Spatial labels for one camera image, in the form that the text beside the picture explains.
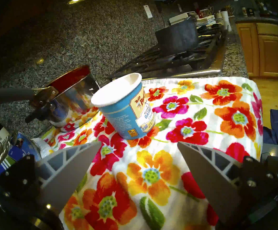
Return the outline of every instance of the white container rim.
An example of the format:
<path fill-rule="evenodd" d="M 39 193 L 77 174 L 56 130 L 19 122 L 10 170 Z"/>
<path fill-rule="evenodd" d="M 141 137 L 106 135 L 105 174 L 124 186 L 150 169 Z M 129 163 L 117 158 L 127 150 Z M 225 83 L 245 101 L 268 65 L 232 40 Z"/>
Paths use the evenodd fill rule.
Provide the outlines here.
<path fill-rule="evenodd" d="M 122 76 L 99 89 L 91 98 L 95 107 L 109 106 L 117 103 L 131 93 L 141 82 L 140 73 Z"/>

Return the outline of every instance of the oatmeal container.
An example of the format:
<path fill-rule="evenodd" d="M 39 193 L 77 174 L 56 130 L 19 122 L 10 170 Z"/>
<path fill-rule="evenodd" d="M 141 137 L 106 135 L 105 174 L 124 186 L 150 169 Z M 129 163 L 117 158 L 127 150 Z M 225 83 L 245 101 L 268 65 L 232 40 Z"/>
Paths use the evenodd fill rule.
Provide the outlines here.
<path fill-rule="evenodd" d="M 91 99 L 124 139 L 142 138 L 155 125 L 141 79 L 140 73 L 120 77 L 99 89 Z"/>

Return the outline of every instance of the stack of towels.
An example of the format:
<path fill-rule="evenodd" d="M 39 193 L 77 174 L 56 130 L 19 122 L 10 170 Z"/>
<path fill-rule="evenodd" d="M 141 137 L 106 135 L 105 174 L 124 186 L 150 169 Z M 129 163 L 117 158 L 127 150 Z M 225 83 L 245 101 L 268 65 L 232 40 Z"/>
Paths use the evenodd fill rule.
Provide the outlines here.
<path fill-rule="evenodd" d="M 207 16 L 207 17 L 204 17 L 204 18 L 201 18 L 201 19 L 197 19 L 197 27 L 198 26 L 202 26 L 202 25 L 212 25 L 212 24 L 215 24 L 216 21 L 215 21 L 215 16 L 214 15 L 210 15 L 210 16 Z"/>

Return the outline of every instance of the floral towel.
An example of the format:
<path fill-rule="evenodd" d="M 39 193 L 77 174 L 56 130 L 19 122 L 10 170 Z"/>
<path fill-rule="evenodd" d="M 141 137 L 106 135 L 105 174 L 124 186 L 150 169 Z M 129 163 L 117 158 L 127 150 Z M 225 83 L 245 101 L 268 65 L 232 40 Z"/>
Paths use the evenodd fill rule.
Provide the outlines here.
<path fill-rule="evenodd" d="M 99 112 L 74 131 L 53 128 L 43 137 L 53 151 L 102 142 L 60 213 L 65 229 L 209 229 L 218 217 L 177 142 L 216 148 L 240 162 L 245 155 L 259 159 L 262 105 L 253 81 L 224 77 L 142 84 L 156 116 L 147 136 L 124 140 Z"/>

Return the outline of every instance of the gas stove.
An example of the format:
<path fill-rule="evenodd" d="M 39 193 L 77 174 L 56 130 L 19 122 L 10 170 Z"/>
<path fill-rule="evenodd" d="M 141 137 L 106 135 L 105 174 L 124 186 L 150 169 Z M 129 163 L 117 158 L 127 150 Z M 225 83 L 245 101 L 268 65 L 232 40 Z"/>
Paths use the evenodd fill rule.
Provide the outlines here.
<path fill-rule="evenodd" d="M 110 81 L 138 72 L 142 80 L 159 78 L 190 78 L 219 74 L 225 54 L 227 30 L 223 26 L 198 29 L 199 45 L 191 50 L 163 56 L 158 45 L 153 46 L 107 77 Z"/>

